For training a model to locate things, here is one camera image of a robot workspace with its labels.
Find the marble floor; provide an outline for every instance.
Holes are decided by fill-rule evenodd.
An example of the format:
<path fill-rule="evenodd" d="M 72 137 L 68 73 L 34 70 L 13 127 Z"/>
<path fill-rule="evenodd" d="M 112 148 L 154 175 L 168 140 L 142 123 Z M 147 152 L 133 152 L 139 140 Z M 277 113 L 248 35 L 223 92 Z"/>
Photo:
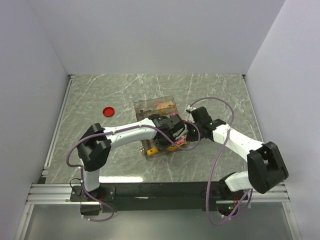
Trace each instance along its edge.
<path fill-rule="evenodd" d="M 179 114 L 186 119 L 186 106 L 207 96 L 226 100 L 234 107 L 233 128 L 261 141 L 262 137 L 240 74 L 94 74 L 76 75 L 72 79 L 64 114 L 53 150 L 47 184 L 66 184 L 80 176 L 79 170 L 66 165 L 69 149 L 89 126 L 116 127 L 136 122 L 134 102 L 173 96 Z M 102 113 L 107 106 L 115 109 L 112 117 Z M 196 107 L 207 108 L 212 119 L 227 123 L 231 112 L 216 100 L 204 100 Z M 141 142 L 116 148 L 100 170 L 101 182 L 189 182 L 207 181 L 210 168 L 221 147 L 204 139 L 193 151 L 177 151 L 146 160 Z M 79 163 L 76 152 L 71 163 Z M 246 170 L 246 162 L 226 149 L 219 159 L 213 180 L 232 172 Z"/>

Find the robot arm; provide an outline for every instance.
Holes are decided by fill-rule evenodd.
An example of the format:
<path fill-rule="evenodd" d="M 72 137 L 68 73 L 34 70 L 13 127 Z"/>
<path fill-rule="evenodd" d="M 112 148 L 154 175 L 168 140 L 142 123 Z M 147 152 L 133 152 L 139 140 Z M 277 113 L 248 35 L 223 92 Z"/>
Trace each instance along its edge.
<path fill-rule="evenodd" d="M 204 107 L 199 107 L 190 113 L 200 131 L 201 138 L 210 139 L 219 144 L 224 143 L 230 127 L 228 124 L 220 119 L 213 121 Z M 136 141 L 153 140 L 157 149 L 163 151 L 171 146 L 171 143 L 156 129 L 163 131 L 175 142 L 175 136 L 184 127 L 184 122 L 179 115 L 170 118 L 152 115 L 142 121 L 117 127 L 102 128 L 98 123 L 92 125 L 82 138 L 102 132 L 112 134 L 107 137 L 89 139 L 78 146 L 78 156 L 84 166 L 85 188 L 91 192 L 100 186 L 100 168 L 106 163 L 111 150 Z M 197 141 L 196 129 L 188 124 L 187 130 L 186 140 Z M 251 188 L 264 194 L 288 177 L 288 171 L 279 149 L 273 142 L 265 144 L 231 129 L 226 147 L 247 161 L 248 171 L 231 173 L 219 181 L 225 195 Z"/>
<path fill-rule="evenodd" d="M 83 181 L 85 189 L 88 192 L 99 188 L 100 168 L 102 168 L 108 159 L 109 152 L 126 144 L 142 141 L 153 140 L 153 143 L 159 151 L 167 149 L 171 143 L 158 133 L 156 129 L 164 132 L 173 142 L 176 141 L 176 133 L 181 132 L 185 124 L 179 115 L 160 116 L 151 115 L 142 121 L 117 126 L 102 128 L 99 123 L 92 125 L 81 139 L 98 133 L 112 133 L 108 136 L 92 138 L 83 142 L 77 147 L 78 156 L 84 166 Z"/>
<path fill-rule="evenodd" d="M 190 113 L 200 130 L 201 138 L 223 144 L 227 138 L 228 129 L 230 129 L 226 147 L 247 162 L 247 171 L 234 172 L 220 180 L 221 184 L 225 185 L 226 191 L 255 189 L 264 194 L 288 178 L 289 173 L 275 143 L 253 140 L 230 128 L 220 119 L 212 120 L 204 107 L 199 107 Z M 187 141 L 196 141 L 197 133 L 194 127 L 188 125 L 187 129 Z"/>

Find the white wall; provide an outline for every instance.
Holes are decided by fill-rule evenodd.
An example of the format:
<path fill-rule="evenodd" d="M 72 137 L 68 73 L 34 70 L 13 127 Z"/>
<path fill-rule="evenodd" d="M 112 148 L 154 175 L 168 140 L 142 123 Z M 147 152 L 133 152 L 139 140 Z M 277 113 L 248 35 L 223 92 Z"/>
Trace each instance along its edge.
<path fill-rule="evenodd" d="M 278 144 L 303 239 L 320 239 L 320 1 L 286 0 L 247 75 L 265 141 Z"/>
<path fill-rule="evenodd" d="M 246 74 L 285 0 L 28 0 L 69 74 Z"/>
<path fill-rule="evenodd" d="M 44 166 L 68 76 L 27 1 L 0 1 L 0 33 L 0 238 L 10 240 Z"/>

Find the clear container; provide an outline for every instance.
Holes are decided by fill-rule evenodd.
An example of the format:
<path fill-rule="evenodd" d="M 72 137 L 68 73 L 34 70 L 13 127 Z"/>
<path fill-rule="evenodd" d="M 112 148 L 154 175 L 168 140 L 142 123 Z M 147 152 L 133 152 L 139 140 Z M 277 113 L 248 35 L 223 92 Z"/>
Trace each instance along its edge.
<path fill-rule="evenodd" d="M 169 116 L 173 114 L 179 114 L 176 108 L 176 102 L 173 96 L 165 96 L 160 98 L 154 98 L 150 100 L 134 102 L 135 116 L 138 121 L 148 118 L 152 114 L 159 114 L 161 116 Z M 154 148 L 152 140 L 142 140 L 142 152 L 145 154 L 145 158 L 153 158 L 159 155 L 165 155 L 172 153 L 172 151 L 161 151 L 152 156 L 147 155 L 147 151 Z"/>

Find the red lid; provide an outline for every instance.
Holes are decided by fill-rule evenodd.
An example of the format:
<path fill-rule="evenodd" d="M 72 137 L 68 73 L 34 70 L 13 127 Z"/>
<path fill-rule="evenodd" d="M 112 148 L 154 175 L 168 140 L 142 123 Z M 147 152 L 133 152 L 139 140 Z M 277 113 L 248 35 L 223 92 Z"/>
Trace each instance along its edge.
<path fill-rule="evenodd" d="M 115 110 L 112 107 L 107 106 L 105 109 L 103 109 L 102 113 L 106 117 L 111 117 L 115 114 Z"/>

